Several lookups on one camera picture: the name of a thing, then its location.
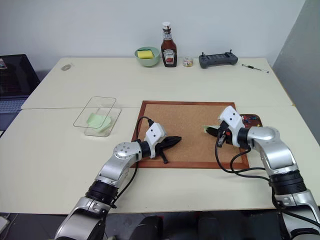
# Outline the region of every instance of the clear plastic container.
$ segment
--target clear plastic container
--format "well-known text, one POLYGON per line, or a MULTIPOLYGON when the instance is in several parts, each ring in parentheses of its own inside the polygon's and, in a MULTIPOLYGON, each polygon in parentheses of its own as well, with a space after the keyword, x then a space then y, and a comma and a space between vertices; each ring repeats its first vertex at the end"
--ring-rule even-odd
POLYGON ((121 112, 120 108, 114 108, 115 103, 113 97, 93 96, 73 126, 88 136, 109 136, 121 112))

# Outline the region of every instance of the white table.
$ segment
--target white table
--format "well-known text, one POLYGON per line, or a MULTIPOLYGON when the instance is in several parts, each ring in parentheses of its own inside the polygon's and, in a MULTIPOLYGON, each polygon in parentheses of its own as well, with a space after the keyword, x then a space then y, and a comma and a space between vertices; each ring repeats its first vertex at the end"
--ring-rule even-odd
POLYGON ((93 96, 114 97, 118 107, 142 100, 235 102, 237 106, 290 106, 291 100, 265 58, 202 69, 199 61, 175 68, 143 67, 134 58, 62 58, 23 109, 83 108, 93 96), (241 66, 248 64, 270 73, 241 66), (72 65, 67 71, 61 67, 72 65))
MULTIPOLYGON (((237 106, 280 131, 320 204, 320 148, 294 106, 237 106)), ((114 146, 132 137, 139 108, 123 108, 111 135, 73 127, 81 109, 22 110, 0 138, 0 212, 67 214, 85 194, 114 146)), ((259 154, 248 155, 261 166, 259 154)), ((272 208, 266 181, 220 169, 139 169, 113 213, 272 208)))

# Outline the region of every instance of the plastic lid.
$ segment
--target plastic lid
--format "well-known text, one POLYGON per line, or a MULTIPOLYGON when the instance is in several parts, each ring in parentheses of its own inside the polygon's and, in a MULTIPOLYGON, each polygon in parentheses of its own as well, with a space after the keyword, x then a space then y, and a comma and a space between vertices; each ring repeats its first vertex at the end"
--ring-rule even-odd
POLYGON ((171 28, 169 21, 164 21, 164 22, 162 23, 162 25, 163 25, 163 28, 164 28, 164 29, 170 29, 170 28, 171 28))

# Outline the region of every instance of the green sponge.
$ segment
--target green sponge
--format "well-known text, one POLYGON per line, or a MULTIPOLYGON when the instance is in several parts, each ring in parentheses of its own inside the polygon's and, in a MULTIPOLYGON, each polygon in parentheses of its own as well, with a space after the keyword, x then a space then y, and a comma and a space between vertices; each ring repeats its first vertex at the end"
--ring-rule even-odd
POLYGON ((106 117, 104 115, 91 113, 86 123, 89 128, 93 128, 97 133, 102 133, 111 126, 112 119, 110 116, 106 117))

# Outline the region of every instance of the game controller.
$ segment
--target game controller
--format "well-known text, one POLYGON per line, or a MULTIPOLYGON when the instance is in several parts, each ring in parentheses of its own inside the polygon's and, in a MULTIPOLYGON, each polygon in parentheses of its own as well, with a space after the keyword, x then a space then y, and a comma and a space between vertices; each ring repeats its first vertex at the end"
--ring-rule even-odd
POLYGON ((206 69, 209 66, 220 66, 220 65, 235 65, 238 62, 238 57, 231 52, 222 54, 202 55, 199 56, 199 63, 201 68, 206 69))

